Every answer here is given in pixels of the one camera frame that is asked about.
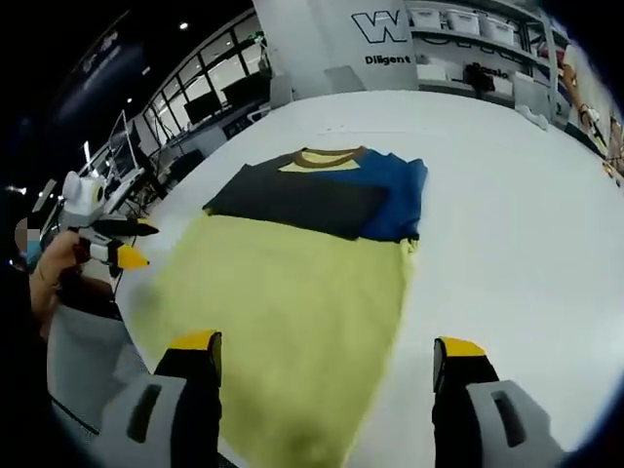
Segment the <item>window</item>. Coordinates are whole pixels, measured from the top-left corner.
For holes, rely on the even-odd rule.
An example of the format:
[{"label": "window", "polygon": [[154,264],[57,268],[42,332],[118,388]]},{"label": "window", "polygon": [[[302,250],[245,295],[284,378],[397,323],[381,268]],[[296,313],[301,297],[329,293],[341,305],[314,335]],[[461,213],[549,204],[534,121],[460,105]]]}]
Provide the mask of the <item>window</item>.
[{"label": "window", "polygon": [[259,71],[258,63],[260,62],[261,49],[259,44],[253,44],[243,51],[243,60],[247,64],[250,74]]},{"label": "window", "polygon": [[199,75],[191,81],[188,86],[186,86],[185,90],[189,100],[193,100],[199,96],[209,93],[211,91],[211,87],[208,84],[206,77],[204,75]]},{"label": "window", "polygon": [[184,108],[185,104],[186,97],[184,97],[184,94],[182,93],[179,93],[169,101],[169,107],[174,113],[177,123],[183,130],[185,130],[190,123],[190,119],[188,118],[188,114],[186,113],[186,109]]},{"label": "window", "polygon": [[158,117],[165,127],[165,133],[169,137],[175,137],[179,131],[177,129],[176,121],[172,117],[172,113],[169,111],[169,107],[165,106],[158,111]]},{"label": "window", "polygon": [[245,71],[243,70],[243,65],[241,65],[238,56],[235,56],[219,63],[208,72],[208,76],[213,82],[218,98],[221,99],[221,102],[226,102],[227,99],[222,91],[223,88],[241,78],[245,78]]},{"label": "window", "polygon": [[179,129],[177,128],[176,121],[174,120],[174,117],[172,116],[169,107],[165,103],[162,93],[159,93],[156,99],[154,99],[153,106],[158,118],[160,119],[161,124],[164,127],[165,135],[171,138],[179,134]]},{"label": "window", "polygon": [[180,71],[179,79],[182,85],[186,85],[193,77],[201,71],[202,65],[197,56],[193,57]]},{"label": "window", "polygon": [[[179,83],[175,77],[169,83],[167,83],[167,86],[165,86],[163,92],[165,94],[165,98],[167,98],[167,101],[169,102],[169,108],[173,112],[177,123],[184,130],[190,120],[188,118],[188,115],[186,114],[186,110],[184,109],[184,105],[186,104],[186,97],[184,96],[184,93],[182,92],[182,89],[180,88]],[[173,124],[174,126],[170,128],[177,135],[178,129],[176,126],[176,122],[173,122]]]},{"label": "window", "polygon": [[204,64],[209,65],[218,59],[219,56],[230,50],[232,45],[232,36],[226,32],[202,50],[201,55]]},{"label": "window", "polygon": [[255,35],[258,31],[261,30],[262,27],[260,26],[260,21],[258,20],[257,16],[247,18],[234,26],[234,34],[236,34],[236,39],[238,40],[239,44],[246,39],[249,39],[250,36]]},{"label": "window", "polygon": [[156,136],[156,138],[158,138],[158,141],[160,141],[160,144],[166,144],[167,137],[165,136],[165,130],[160,125],[160,122],[156,119],[156,116],[154,115],[154,111],[152,110],[151,106],[148,107],[145,111],[145,118],[147,119],[147,124],[152,129],[152,132],[154,132],[154,135]]}]

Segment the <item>white tabletop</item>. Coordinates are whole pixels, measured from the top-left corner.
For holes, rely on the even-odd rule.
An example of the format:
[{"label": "white tabletop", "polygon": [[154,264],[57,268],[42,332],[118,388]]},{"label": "white tabletop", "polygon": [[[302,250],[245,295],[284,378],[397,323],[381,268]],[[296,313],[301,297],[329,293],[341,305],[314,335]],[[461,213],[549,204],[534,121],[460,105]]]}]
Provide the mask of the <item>white tabletop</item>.
[{"label": "white tabletop", "polygon": [[360,144],[422,158],[429,177],[398,339],[348,466],[434,466],[439,335],[483,346],[501,379],[520,384],[549,412],[562,447],[574,449],[624,371],[624,195],[570,136],[494,104],[375,92],[272,111],[154,210],[161,232],[136,243],[152,267],[127,272],[117,292],[130,335],[141,286],[243,164]]}]

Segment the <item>storage bin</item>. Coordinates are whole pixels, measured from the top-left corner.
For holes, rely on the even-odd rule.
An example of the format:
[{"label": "storage bin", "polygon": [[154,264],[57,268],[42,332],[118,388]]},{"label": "storage bin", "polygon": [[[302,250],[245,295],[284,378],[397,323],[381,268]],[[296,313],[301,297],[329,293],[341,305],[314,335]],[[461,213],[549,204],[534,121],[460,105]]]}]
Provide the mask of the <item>storage bin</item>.
[{"label": "storage bin", "polygon": [[490,17],[479,17],[481,31],[485,37],[492,41],[502,42],[509,46],[516,45],[514,25],[507,24],[499,19]]},{"label": "storage bin", "polygon": [[503,95],[511,96],[514,93],[514,84],[503,78],[498,78],[494,76],[494,89]]},{"label": "storage bin", "polygon": [[442,29],[440,12],[432,8],[410,8],[409,14],[418,29]]},{"label": "storage bin", "polygon": [[447,10],[448,25],[457,32],[479,36],[479,15],[462,12],[461,10]]}]

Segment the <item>computer screen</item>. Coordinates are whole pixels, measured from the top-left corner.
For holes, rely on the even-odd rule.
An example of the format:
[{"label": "computer screen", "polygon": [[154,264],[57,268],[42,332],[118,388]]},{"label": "computer screen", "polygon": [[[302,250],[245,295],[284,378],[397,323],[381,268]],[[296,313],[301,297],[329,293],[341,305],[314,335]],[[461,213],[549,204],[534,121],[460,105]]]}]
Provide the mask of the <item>computer screen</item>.
[{"label": "computer screen", "polygon": [[254,101],[269,100],[270,78],[256,72],[223,88],[228,104],[242,107]]},{"label": "computer screen", "polygon": [[214,92],[206,93],[186,103],[184,109],[192,124],[198,124],[209,115],[221,110],[221,102]]}]

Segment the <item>brown collar trim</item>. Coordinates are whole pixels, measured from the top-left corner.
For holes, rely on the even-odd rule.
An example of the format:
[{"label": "brown collar trim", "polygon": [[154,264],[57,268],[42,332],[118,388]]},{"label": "brown collar trim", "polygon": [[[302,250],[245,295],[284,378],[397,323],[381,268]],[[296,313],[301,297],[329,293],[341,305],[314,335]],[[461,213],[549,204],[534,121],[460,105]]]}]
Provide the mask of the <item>brown collar trim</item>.
[{"label": "brown collar trim", "polygon": [[[301,148],[300,151],[297,151],[292,154],[292,160],[295,164],[300,166],[301,168],[309,168],[309,169],[322,169],[322,168],[333,168],[336,166],[340,166],[347,161],[351,161],[359,156],[362,156],[367,149],[364,146],[359,146],[357,148],[351,149],[337,149],[337,150],[326,150],[326,149],[312,149],[312,148]],[[303,153],[314,153],[321,156],[340,156],[341,154],[346,154],[344,158],[340,158],[335,161],[329,161],[327,163],[313,163],[308,161],[303,157]]]}]

